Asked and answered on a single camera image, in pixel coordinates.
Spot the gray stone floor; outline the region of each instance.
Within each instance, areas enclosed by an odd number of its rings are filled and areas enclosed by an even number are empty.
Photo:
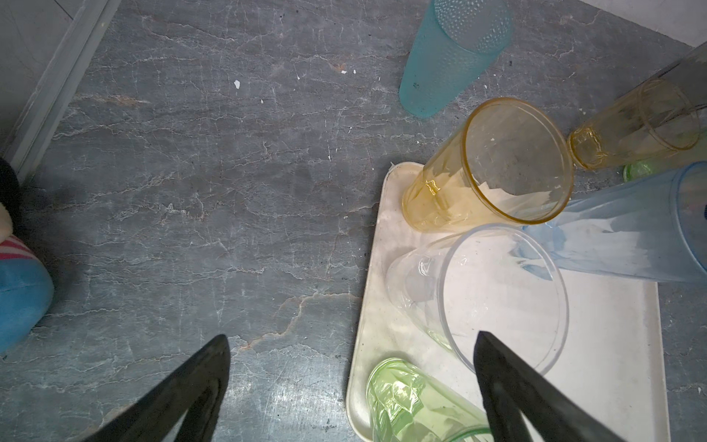
[[[23,235],[57,292],[0,364],[2,431],[76,440],[225,333],[216,441],[355,441],[344,392],[390,164],[500,95],[568,132],[689,49],[579,0],[510,5],[513,44],[419,120],[397,85],[425,0],[124,0],[28,189]],[[576,192],[618,182],[578,173]],[[667,289],[671,425],[698,440],[705,305]]]

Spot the plush toy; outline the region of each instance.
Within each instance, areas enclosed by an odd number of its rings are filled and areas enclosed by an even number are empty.
[[[0,159],[0,354],[29,334],[54,293],[45,267],[12,234],[19,216],[19,183],[10,165]]]

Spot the yellow plastic cup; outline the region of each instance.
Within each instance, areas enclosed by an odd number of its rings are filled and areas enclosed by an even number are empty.
[[[682,90],[652,78],[587,120],[568,144],[578,165],[596,170],[686,151],[699,133],[696,108]]]
[[[515,98],[482,103],[406,190],[402,212],[421,232],[463,232],[486,223],[553,219],[572,193],[564,135]]]

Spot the white wall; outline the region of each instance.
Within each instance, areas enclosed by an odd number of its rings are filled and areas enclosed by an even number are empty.
[[[583,1],[690,46],[707,41],[707,0]]]

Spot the plastic tray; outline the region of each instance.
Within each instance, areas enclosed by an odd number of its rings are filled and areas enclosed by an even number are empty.
[[[380,195],[366,291],[353,351],[346,413],[372,440],[366,381],[383,359],[402,357],[477,406],[476,376],[418,330],[388,301],[385,270],[400,255],[447,234],[422,234],[400,211],[402,193],[422,169],[390,168]],[[565,347],[546,379],[627,441],[669,441],[658,285],[637,279],[562,271],[570,309]]]

